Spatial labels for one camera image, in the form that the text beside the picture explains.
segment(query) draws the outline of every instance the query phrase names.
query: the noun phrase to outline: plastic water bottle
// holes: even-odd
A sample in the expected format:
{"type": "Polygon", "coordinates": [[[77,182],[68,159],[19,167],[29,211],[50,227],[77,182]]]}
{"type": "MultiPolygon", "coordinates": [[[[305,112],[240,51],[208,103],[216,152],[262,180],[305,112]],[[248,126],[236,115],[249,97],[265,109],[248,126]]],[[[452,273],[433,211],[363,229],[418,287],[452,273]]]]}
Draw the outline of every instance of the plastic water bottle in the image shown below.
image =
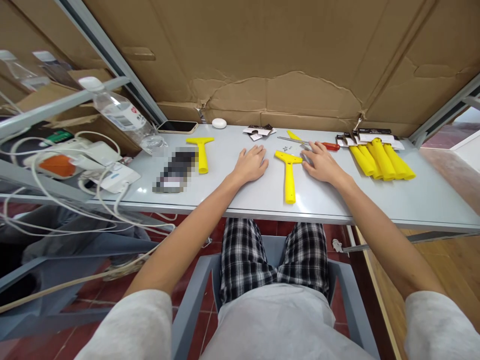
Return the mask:
{"type": "Polygon", "coordinates": [[[50,84],[48,76],[38,75],[28,70],[20,63],[15,55],[8,50],[0,50],[0,60],[3,60],[13,77],[30,91],[36,92],[41,87],[50,84]]]}
{"type": "Polygon", "coordinates": [[[40,67],[54,81],[74,89],[81,89],[69,74],[69,71],[73,70],[70,64],[57,60],[49,51],[34,51],[32,54],[43,63],[40,67]]]}
{"type": "Polygon", "coordinates": [[[151,155],[153,148],[167,146],[158,131],[126,97],[108,91],[102,82],[93,76],[83,77],[78,82],[94,94],[95,109],[147,153],[151,155]]]}
{"type": "Polygon", "coordinates": [[[34,51],[32,54],[47,66],[57,65],[65,69],[65,71],[73,70],[69,63],[63,60],[57,60],[50,51],[34,51]]]}

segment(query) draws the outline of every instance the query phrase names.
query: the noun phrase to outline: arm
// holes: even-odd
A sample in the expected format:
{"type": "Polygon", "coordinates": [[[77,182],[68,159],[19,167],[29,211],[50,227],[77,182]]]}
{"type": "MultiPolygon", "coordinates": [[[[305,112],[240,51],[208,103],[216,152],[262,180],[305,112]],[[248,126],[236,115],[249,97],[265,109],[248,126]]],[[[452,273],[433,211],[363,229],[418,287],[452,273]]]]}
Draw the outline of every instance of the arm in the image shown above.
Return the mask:
{"type": "Polygon", "coordinates": [[[202,203],[182,221],[133,279],[124,297],[146,289],[171,295],[175,285],[214,230],[239,189],[261,177],[269,165],[262,162],[266,150],[255,145],[240,152],[235,169],[202,203]]]}
{"type": "Polygon", "coordinates": [[[310,146],[313,152],[302,151],[302,154],[312,160],[313,166],[304,161],[303,167],[315,179],[328,182],[338,190],[370,249],[403,299],[422,290],[447,295],[423,256],[342,170],[325,146],[320,142],[311,142],[310,146]]]}

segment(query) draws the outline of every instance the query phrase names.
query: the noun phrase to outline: white wall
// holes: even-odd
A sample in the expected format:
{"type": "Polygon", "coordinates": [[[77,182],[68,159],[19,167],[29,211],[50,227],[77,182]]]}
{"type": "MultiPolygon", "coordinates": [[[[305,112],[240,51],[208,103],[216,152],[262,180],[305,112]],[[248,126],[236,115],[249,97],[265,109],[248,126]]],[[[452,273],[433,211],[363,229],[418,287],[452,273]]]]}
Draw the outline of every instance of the white wall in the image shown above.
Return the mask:
{"type": "Polygon", "coordinates": [[[480,130],[470,135],[450,150],[480,173],[480,130]]]}
{"type": "Polygon", "coordinates": [[[480,123],[480,111],[474,107],[470,107],[462,115],[457,117],[454,123],[480,123]]]}

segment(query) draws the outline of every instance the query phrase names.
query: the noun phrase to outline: smartphone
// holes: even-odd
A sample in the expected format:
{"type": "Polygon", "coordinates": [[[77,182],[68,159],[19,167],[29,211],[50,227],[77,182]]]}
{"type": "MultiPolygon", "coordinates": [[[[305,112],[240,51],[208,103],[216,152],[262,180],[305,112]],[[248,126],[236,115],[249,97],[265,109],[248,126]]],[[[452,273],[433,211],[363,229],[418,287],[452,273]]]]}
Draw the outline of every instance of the smartphone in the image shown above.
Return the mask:
{"type": "Polygon", "coordinates": [[[199,126],[195,121],[165,121],[158,128],[159,133],[191,134],[199,126]]]}
{"type": "Polygon", "coordinates": [[[183,147],[177,149],[171,156],[167,166],[163,168],[160,176],[153,183],[154,193],[181,193],[187,187],[192,170],[198,159],[196,149],[183,147]]]}

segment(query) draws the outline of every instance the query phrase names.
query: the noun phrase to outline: checkered shorts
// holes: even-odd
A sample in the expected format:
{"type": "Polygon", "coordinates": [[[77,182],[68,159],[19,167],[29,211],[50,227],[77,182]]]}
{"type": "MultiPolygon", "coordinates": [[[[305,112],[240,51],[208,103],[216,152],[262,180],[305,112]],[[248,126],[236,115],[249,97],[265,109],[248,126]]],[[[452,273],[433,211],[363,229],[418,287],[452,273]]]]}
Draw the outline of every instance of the checkered shorts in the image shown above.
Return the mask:
{"type": "Polygon", "coordinates": [[[222,303],[274,283],[303,285],[328,296],[327,242],[323,225],[298,222],[286,238],[283,263],[275,268],[267,263],[257,224],[252,219],[227,219],[221,250],[222,303]]]}

